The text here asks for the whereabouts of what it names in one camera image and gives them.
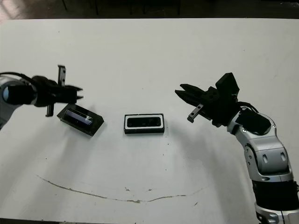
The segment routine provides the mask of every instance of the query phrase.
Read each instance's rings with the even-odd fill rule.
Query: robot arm
[[[29,78],[16,72],[0,73],[0,130],[8,122],[15,109],[23,104],[37,107],[47,106],[46,117],[51,117],[55,103],[75,104],[77,99],[82,98],[77,96],[77,91],[82,89],[65,85],[65,67],[62,65],[58,67],[58,84],[42,76]],[[7,75],[19,76],[21,79]]]
[[[216,127],[226,126],[244,148],[258,220],[262,224],[299,223],[298,186],[273,120],[251,104],[238,102],[239,88],[232,73],[216,83],[217,89],[203,91],[188,84],[181,87],[185,91],[176,90],[177,95],[195,106],[188,116],[190,122],[201,115]]]

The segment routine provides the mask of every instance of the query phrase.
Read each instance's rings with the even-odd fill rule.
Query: black rectangular object
[[[124,120],[125,134],[164,133],[164,116],[157,114],[126,114]]]
[[[93,136],[104,123],[102,116],[76,104],[68,104],[57,117],[64,123],[90,136]]]

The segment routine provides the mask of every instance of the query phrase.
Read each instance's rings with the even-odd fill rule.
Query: scratch mark
[[[102,199],[107,199],[107,200],[112,200],[112,201],[119,201],[119,202],[132,202],[132,203],[137,203],[137,204],[140,204],[141,202],[153,202],[153,201],[157,201],[157,200],[161,200],[161,199],[165,199],[165,198],[174,198],[174,197],[186,197],[186,196],[192,196],[192,195],[195,195],[197,194],[198,192],[204,190],[205,188],[201,188],[195,192],[193,192],[192,194],[190,195],[174,195],[174,196],[163,196],[163,197],[158,197],[158,198],[155,198],[155,199],[152,199],[152,200],[149,200],[149,201],[146,201],[146,200],[124,200],[124,199],[118,199],[118,198],[111,198],[111,197],[105,197],[105,196],[101,196],[101,195],[96,195],[96,194],[91,194],[91,193],[88,193],[88,192],[84,192],[84,191],[80,191],[80,190],[74,190],[72,188],[66,188],[64,186],[61,186],[61,185],[58,185],[56,183],[53,183],[49,180],[46,180],[44,178],[42,178],[41,176],[39,175],[36,175],[38,178],[40,178],[41,180],[53,185],[53,186],[56,186],[58,188],[61,188],[61,189],[64,189],[64,190],[69,190],[69,191],[72,191],[72,192],[76,192],[76,193],[80,193],[80,194],[84,194],[84,195],[89,195],[89,196],[93,196],[93,197],[99,197],[99,198],[102,198]]]

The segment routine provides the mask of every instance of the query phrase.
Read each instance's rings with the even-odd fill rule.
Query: cable
[[[5,72],[1,72],[0,73],[0,76],[1,75],[13,75],[13,76],[18,76],[18,77],[21,77],[22,79],[28,81],[29,83],[31,83],[32,85],[35,84],[35,82],[29,78],[28,76],[22,74],[22,73],[18,73],[18,72],[13,72],[13,71],[5,71]]]
[[[246,107],[250,108],[252,111],[254,111],[255,113],[258,113],[258,110],[253,105],[251,105],[250,103],[247,103],[247,102],[237,102],[237,104],[239,106],[246,106]]]

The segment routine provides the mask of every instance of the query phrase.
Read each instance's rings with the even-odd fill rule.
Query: white table
[[[23,106],[0,132],[0,217],[93,223],[257,223],[243,150],[174,93],[233,72],[272,117],[299,180],[299,21],[26,20],[0,26],[0,70],[84,89],[93,138]],[[55,115],[64,105],[55,106]],[[163,135],[125,135],[124,114],[164,113]]]

